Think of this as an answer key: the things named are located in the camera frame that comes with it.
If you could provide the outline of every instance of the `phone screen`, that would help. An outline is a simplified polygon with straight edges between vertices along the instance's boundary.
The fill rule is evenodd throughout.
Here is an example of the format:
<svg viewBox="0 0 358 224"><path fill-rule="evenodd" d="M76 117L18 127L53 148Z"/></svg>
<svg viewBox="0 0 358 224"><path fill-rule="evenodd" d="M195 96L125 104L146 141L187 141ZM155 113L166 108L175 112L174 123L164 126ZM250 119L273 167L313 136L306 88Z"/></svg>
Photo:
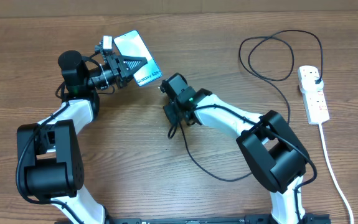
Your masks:
<svg viewBox="0 0 358 224"><path fill-rule="evenodd" d="M161 70L136 30L116 37L114 43L121 55L147 58L147 64L134 74L137 85L145 85L162 76Z"/></svg>

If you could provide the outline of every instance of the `wood grain surface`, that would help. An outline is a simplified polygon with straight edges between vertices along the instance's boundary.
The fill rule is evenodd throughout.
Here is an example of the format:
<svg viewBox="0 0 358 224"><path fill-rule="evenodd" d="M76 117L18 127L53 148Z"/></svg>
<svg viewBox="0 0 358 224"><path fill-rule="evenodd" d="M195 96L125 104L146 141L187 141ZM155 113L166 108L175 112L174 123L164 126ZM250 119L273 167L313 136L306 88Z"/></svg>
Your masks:
<svg viewBox="0 0 358 224"><path fill-rule="evenodd" d="M238 62L240 42L283 29L315 33L324 47L324 82L331 120L324 124L337 180L358 223L358 12L275 12L181 16L88 16L0 19L0 223L53 223L64 220L51 205L32 205L20 198L14 182L16 129L54 112L54 91L62 82L57 59L66 50L90 55L102 35L136 29L163 71L186 76L198 90L251 112L286 106L265 82ZM295 69L319 64L317 42L306 34L282 34L294 48ZM247 54L256 42L243 47ZM288 73L290 51L267 42L253 55L254 68L279 78ZM269 193L253 176L226 183L209 177L189 159L180 133L169 140L162 110L162 79L144 87L134 82L114 95L101 95L98 119L78 136L85 164L85 185L114 217L232 217L270 213ZM326 167L317 126L307 123L296 72L277 83L288 98L291 127L318 168L317 180L303 188L307 212L328 213L333 223L348 214ZM238 146L203 126L185 130L194 157L225 178L249 172ZM305 178L311 177L307 168Z"/></svg>

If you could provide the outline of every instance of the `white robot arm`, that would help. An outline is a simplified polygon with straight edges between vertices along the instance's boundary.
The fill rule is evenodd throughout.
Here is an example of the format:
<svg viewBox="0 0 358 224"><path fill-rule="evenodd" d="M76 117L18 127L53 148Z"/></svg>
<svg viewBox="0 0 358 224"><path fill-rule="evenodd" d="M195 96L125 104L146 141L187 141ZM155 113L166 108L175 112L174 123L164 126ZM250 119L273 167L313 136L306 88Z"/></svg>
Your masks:
<svg viewBox="0 0 358 224"><path fill-rule="evenodd" d="M210 91L201 89L195 92L178 73L164 80L160 89L170 98L164 111L172 125L182 119L187 124L193 121L216 128L237 140L253 175L270 191L273 206L271 217L275 222L297 224L298 217L303 219L305 210L301 203L300 189L296 196L294 189L302 183L305 159L284 142L279 142L269 151L263 147L268 138L274 139L274 136L269 136L268 131L274 131L276 134L282 134L285 139L290 139L308 156L305 148L278 113L271 111L264 116L249 113L223 102Z"/></svg>
<svg viewBox="0 0 358 224"><path fill-rule="evenodd" d="M98 90L111 85L123 88L145 64L144 57L128 57L112 52L112 38L103 38L95 54L102 54L104 65L91 57L69 50L58 60L64 83L60 85L62 104L59 110L35 124L25 124L17 130L19 162L16 171L17 189L30 203L53 204L72 223L108 224L107 210L96 203L84 182L83 162L77 134L98 114ZM89 70L85 62L97 68ZM55 152L55 158L36 156Z"/></svg>

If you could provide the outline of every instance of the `power strip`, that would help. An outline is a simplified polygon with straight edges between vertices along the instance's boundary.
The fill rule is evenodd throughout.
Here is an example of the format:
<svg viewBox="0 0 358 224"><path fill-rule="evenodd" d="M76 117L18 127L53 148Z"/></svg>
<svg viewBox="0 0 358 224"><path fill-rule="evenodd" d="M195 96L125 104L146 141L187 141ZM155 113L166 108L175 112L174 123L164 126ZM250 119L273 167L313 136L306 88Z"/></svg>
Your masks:
<svg viewBox="0 0 358 224"><path fill-rule="evenodd" d="M328 121L329 113L323 92L324 83L317 85L314 82L319 78L318 69L309 65L302 66L298 69L298 77L309 124Z"/></svg>
<svg viewBox="0 0 358 224"><path fill-rule="evenodd" d="M323 123L329 120L329 113L327 108L326 99L324 97L323 86L324 83L316 83L319 78L319 72L316 67L304 65L298 69L299 88L303 95L304 108L306 109L306 116L308 117L309 124L318 124L321 136L321 144L323 145L324 157L327 163L328 171L332 177L335 188L341 196L349 212L349 221L354 223L353 212L349 202L343 194L339 184L335 178L334 171L332 170L331 163L329 162L326 140L323 133Z"/></svg>

